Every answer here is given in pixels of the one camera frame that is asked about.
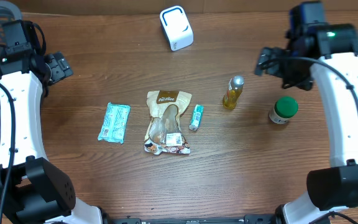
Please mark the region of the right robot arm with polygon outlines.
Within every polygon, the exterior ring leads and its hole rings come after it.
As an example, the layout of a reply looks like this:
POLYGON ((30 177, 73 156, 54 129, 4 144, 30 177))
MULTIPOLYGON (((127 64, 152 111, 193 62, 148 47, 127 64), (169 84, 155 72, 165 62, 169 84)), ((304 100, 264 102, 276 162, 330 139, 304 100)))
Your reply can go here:
POLYGON ((329 131, 330 166, 312 170, 306 192, 273 214, 246 215, 246 223, 328 223, 358 207, 358 34, 351 24, 329 24, 323 4, 291 9, 288 45, 263 48, 256 75, 269 74, 283 88, 318 86, 329 131))

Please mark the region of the small teal tissue pack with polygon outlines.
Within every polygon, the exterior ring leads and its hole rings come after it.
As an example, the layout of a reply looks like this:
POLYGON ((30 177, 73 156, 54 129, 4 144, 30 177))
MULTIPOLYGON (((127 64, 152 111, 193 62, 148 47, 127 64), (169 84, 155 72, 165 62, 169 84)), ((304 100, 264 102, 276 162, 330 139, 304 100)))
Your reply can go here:
POLYGON ((203 116, 204 106, 197 104, 193 110, 191 121, 189 124, 189 129, 191 131, 197 131, 201 124, 201 119, 203 116))

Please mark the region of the green lid jar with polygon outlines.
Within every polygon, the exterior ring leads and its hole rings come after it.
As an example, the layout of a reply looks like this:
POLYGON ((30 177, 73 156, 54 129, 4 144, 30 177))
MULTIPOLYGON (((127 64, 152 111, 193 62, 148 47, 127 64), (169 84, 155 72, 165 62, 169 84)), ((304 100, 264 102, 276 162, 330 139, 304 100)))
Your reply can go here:
POLYGON ((284 96, 275 102, 268 116, 276 124, 286 124, 297 112, 297 101, 290 96, 284 96))

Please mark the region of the brown white snack pouch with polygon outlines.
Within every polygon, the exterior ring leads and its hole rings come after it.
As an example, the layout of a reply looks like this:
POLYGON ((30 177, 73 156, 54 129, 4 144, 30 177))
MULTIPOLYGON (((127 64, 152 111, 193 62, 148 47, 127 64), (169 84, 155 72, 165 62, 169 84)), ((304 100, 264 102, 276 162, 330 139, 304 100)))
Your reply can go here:
POLYGON ((147 93, 150 124, 144 138, 145 152, 155 155, 163 152, 191 152, 180 127, 180 117, 189 106, 191 97, 192 94, 184 91, 159 90, 147 93))

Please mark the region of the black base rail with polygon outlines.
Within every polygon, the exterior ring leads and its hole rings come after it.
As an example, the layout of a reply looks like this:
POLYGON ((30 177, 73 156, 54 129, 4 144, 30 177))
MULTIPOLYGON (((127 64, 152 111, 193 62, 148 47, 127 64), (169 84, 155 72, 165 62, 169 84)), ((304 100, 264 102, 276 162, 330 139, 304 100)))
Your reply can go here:
POLYGON ((274 214, 253 214, 244 217, 226 218, 165 218, 142 220, 140 218, 111 218, 108 214, 102 215, 102 223, 110 224, 282 224, 274 214))

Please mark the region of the large teal wipes pack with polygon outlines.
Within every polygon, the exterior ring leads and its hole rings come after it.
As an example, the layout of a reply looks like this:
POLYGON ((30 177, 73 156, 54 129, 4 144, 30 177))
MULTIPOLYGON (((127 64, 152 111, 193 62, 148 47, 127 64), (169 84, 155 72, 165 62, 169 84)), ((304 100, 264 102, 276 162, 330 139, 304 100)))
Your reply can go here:
POLYGON ((108 103, 98 140, 123 144, 131 107, 108 103))

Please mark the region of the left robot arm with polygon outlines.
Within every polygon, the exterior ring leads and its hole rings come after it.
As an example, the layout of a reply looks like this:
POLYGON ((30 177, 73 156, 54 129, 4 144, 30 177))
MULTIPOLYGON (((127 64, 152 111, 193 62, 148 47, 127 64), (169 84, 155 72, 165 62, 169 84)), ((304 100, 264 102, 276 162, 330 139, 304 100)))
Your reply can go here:
POLYGON ((99 207, 80 200, 69 176, 45 153, 40 106, 48 88, 72 75, 60 53, 47 54, 41 28, 2 25, 0 56, 0 218, 12 223, 107 223, 99 207))

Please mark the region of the white barcode scanner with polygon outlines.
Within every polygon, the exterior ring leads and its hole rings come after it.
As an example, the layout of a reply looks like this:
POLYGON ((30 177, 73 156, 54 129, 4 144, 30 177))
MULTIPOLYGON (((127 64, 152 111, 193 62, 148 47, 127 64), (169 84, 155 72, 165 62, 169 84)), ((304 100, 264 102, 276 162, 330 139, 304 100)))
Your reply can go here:
POLYGON ((164 9, 159 18, 171 51, 183 49, 193 43, 194 34, 185 10, 181 6, 164 9))

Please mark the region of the yellow liquid bottle grey cap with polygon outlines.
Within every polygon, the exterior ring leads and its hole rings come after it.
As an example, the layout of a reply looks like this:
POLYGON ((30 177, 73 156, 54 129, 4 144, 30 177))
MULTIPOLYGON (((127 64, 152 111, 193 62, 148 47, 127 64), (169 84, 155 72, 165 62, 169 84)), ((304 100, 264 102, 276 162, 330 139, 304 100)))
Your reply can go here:
POLYGON ((223 96, 223 106, 226 109, 233 110, 237 101, 243 91, 244 87, 244 77, 241 75, 234 76, 230 79, 227 92, 223 96))

